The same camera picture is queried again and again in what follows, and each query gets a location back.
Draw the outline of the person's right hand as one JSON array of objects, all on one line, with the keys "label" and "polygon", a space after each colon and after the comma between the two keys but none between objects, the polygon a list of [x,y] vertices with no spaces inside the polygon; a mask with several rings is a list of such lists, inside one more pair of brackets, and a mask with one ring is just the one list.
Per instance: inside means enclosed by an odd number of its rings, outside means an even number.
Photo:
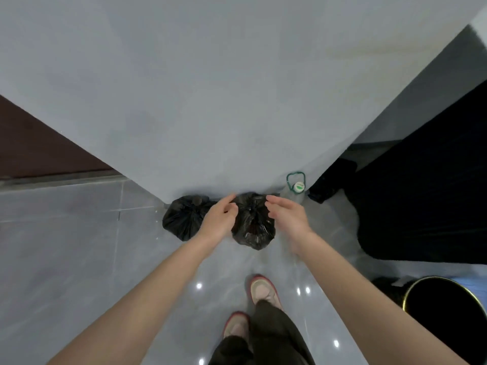
[{"label": "person's right hand", "polygon": [[313,234],[304,207],[291,200],[274,195],[266,196],[265,206],[267,203],[280,203],[284,206],[284,221],[282,223],[275,221],[275,224],[289,239],[292,250],[300,253],[303,244]]}]

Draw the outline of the person's left hand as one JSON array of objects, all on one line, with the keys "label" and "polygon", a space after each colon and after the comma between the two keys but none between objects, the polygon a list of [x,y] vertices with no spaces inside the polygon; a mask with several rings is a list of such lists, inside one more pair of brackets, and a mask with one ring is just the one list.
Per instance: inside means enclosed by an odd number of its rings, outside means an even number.
[{"label": "person's left hand", "polygon": [[195,238],[205,245],[216,247],[226,236],[231,234],[234,224],[226,220],[226,205],[235,203],[236,194],[230,194],[216,202],[204,216],[202,225]]}]

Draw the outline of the person's red-soled shoe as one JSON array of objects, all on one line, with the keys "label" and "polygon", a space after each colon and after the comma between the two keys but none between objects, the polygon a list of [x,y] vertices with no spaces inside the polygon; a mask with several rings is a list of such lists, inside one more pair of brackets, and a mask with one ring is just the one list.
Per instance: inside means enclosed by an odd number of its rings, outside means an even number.
[{"label": "person's red-soled shoe", "polygon": [[249,293],[253,304],[259,301],[267,301],[273,307],[283,311],[281,300],[273,283],[262,275],[255,275],[249,282]]},{"label": "person's red-soled shoe", "polygon": [[222,338],[239,337],[249,344],[250,318],[247,313],[238,311],[230,315],[222,332]]}]

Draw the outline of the person's left forearm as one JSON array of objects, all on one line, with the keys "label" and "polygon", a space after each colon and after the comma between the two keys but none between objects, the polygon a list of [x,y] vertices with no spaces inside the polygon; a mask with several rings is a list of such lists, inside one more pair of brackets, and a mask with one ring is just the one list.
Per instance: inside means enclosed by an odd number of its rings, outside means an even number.
[{"label": "person's left forearm", "polygon": [[46,365],[140,365],[173,305],[222,238],[198,233]]}]

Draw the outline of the small tied black garbage bag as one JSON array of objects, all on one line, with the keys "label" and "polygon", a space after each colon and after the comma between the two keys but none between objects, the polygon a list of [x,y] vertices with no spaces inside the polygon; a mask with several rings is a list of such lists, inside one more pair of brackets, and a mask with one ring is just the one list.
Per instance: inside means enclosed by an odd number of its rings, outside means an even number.
[{"label": "small tied black garbage bag", "polygon": [[162,219],[162,227],[186,242],[199,231],[205,215],[217,201],[208,196],[189,195],[174,200]]}]

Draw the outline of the person's dark trousers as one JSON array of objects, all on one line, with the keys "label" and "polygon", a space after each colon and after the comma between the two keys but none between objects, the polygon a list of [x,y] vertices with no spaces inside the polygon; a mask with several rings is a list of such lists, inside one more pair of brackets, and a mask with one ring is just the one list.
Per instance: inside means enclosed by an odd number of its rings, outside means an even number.
[{"label": "person's dark trousers", "polygon": [[225,336],[208,365],[316,365],[300,331],[281,309],[260,300],[251,317],[235,315],[248,330],[243,336]]}]

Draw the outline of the person's right forearm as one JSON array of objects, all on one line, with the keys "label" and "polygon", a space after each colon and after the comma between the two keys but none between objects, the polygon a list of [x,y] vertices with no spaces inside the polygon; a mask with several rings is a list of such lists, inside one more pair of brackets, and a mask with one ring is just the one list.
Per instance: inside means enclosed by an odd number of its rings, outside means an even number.
[{"label": "person's right forearm", "polygon": [[468,365],[316,233],[290,239],[369,365]]}]

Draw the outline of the person's right red-soled shoe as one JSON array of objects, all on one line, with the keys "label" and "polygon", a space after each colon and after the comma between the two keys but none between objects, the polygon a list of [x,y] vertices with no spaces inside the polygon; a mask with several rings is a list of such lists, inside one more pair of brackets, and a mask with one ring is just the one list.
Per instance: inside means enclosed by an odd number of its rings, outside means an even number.
[{"label": "person's right red-soled shoe", "polygon": [[262,275],[255,275],[249,282],[249,293],[253,304],[259,301],[267,301],[273,307],[283,311],[281,300],[273,283]]}]

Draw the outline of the black bin with gold rim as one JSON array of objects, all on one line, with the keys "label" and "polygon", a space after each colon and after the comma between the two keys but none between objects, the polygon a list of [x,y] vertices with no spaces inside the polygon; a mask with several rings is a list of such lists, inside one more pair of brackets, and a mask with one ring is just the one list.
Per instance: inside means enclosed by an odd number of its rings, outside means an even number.
[{"label": "black bin with gold rim", "polygon": [[469,365],[487,365],[487,311],[467,288],[427,276],[406,284],[403,310]]}]

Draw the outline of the person's left red-soled shoe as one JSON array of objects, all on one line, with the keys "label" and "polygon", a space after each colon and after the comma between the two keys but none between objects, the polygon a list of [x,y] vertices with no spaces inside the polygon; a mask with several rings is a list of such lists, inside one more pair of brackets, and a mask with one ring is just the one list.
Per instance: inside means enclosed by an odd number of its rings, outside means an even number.
[{"label": "person's left red-soled shoe", "polygon": [[230,315],[222,332],[222,338],[239,337],[249,344],[250,318],[247,313],[238,311]]}]

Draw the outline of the large black garbage bag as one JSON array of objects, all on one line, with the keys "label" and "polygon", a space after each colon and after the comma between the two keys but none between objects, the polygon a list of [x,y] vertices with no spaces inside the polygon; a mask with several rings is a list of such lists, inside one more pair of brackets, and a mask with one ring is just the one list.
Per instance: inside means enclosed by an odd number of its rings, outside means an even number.
[{"label": "large black garbage bag", "polygon": [[375,259],[487,265],[487,80],[357,171],[337,159],[311,186],[343,189]]}]

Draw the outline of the brown wooden door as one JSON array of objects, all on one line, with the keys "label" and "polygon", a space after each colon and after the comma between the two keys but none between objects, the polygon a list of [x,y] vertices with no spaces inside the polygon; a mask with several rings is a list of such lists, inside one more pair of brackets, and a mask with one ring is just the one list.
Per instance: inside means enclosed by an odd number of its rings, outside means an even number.
[{"label": "brown wooden door", "polygon": [[111,166],[0,95],[1,180],[111,170]]}]

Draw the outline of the shiny tied black garbage bag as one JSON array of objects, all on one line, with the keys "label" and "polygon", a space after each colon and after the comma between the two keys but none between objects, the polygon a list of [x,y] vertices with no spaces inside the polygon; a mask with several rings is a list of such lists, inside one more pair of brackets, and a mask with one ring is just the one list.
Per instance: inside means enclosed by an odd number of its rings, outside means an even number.
[{"label": "shiny tied black garbage bag", "polygon": [[239,245],[260,251],[275,238],[275,221],[269,217],[266,201],[266,195],[254,192],[240,194],[233,200],[239,210],[232,236]]}]

